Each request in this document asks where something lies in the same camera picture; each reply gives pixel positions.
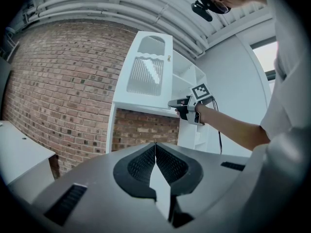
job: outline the black wire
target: black wire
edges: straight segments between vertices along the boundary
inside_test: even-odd
[[[219,111],[219,110],[218,110],[218,104],[217,104],[216,100],[213,99],[212,102],[213,102],[214,110]],[[219,136],[220,154],[222,154],[222,153],[223,153],[223,144],[222,144],[222,137],[221,137],[221,135],[220,135],[220,131],[218,131],[218,136]]]

